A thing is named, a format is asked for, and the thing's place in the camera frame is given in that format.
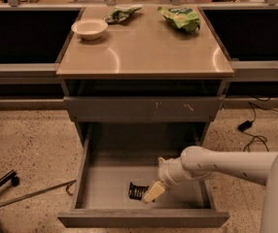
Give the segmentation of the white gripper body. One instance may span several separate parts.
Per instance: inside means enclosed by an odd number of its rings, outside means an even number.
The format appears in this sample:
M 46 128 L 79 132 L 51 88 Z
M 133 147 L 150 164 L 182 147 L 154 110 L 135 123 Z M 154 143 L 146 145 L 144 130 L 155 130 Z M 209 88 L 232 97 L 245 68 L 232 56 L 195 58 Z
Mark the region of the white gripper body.
M 157 176 L 165 186 L 178 185 L 191 179 L 191 173 L 183 167 L 180 157 L 165 159 L 163 164 L 158 165 Z

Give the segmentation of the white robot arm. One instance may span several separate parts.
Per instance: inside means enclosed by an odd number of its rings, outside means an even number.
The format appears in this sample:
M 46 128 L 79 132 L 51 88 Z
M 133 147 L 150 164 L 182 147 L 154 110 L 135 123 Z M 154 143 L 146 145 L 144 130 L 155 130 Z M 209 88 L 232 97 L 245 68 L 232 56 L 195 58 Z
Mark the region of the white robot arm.
M 150 203 L 172 185 L 204 180 L 214 172 L 265 186 L 260 233 L 278 233 L 278 151 L 188 147 L 177 158 L 158 160 L 157 180 L 144 193 L 142 201 Z

